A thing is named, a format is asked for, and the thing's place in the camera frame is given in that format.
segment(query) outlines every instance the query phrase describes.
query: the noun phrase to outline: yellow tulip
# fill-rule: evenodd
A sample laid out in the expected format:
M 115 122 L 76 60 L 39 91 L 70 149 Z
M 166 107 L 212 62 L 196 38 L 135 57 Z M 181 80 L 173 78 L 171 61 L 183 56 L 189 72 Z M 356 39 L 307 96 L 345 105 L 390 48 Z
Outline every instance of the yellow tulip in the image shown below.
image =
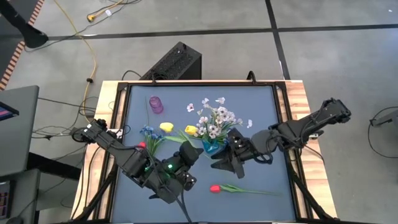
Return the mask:
M 159 128 L 166 133 L 170 133 L 173 131 L 174 125 L 170 122 L 164 122 L 159 125 Z
M 186 132 L 187 134 L 194 135 L 197 131 L 198 131 L 198 128 L 195 127 L 195 126 L 192 126 L 192 125 L 188 125 L 188 126 L 185 128 L 185 132 Z

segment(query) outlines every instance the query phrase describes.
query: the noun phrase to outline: gray floor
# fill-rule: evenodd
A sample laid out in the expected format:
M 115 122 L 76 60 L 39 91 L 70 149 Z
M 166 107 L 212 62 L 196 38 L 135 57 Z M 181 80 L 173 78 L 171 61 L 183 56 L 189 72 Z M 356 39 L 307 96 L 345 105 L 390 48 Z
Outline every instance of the gray floor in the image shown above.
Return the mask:
M 105 0 L 60 0 L 60 3 L 78 29 L 88 25 L 85 16 L 89 12 L 109 4 Z M 398 23 L 396 1 L 272 0 L 271 3 L 278 27 Z M 262 0 L 143 0 L 126 6 L 85 34 L 270 28 L 270 24 Z M 51 0 L 46 0 L 35 26 L 50 36 L 73 33 Z M 373 114 L 398 105 L 397 37 L 398 29 L 280 33 L 291 79 L 304 80 L 311 109 L 317 110 L 323 100 L 335 97 L 353 112 L 349 123 L 325 128 L 320 140 L 336 210 L 343 220 L 396 223 L 398 219 L 397 160 L 372 152 L 366 137 Z M 98 60 L 90 96 L 98 96 L 103 80 L 120 79 L 128 69 L 145 73 L 178 41 L 203 54 L 203 79 L 242 79 L 249 70 L 258 79 L 283 78 L 272 33 L 89 41 Z M 40 96 L 79 104 L 92 66 L 91 55 L 82 41 L 64 41 L 33 53 L 24 52 L 7 88 L 38 85 Z M 88 106 L 95 104 L 96 100 L 92 100 Z M 40 101 L 35 128 L 68 126 L 76 113 L 76 108 Z M 77 126 L 84 124 L 84 118 L 79 117 Z M 398 156 L 395 127 L 388 124 L 373 129 L 371 138 L 380 152 Z M 71 139 L 57 138 L 34 140 L 31 150 L 55 158 L 78 147 Z M 80 156 L 73 155 L 68 163 L 76 164 Z M 59 188 L 59 194 L 53 194 L 64 197 L 76 189 L 76 183 L 65 185 L 68 186 Z M 50 201 L 52 205 L 58 204 L 60 197 Z M 68 214 L 68 211 L 65 208 L 57 213 Z M 54 213 L 53 210 L 44 213 L 40 222 L 53 220 Z

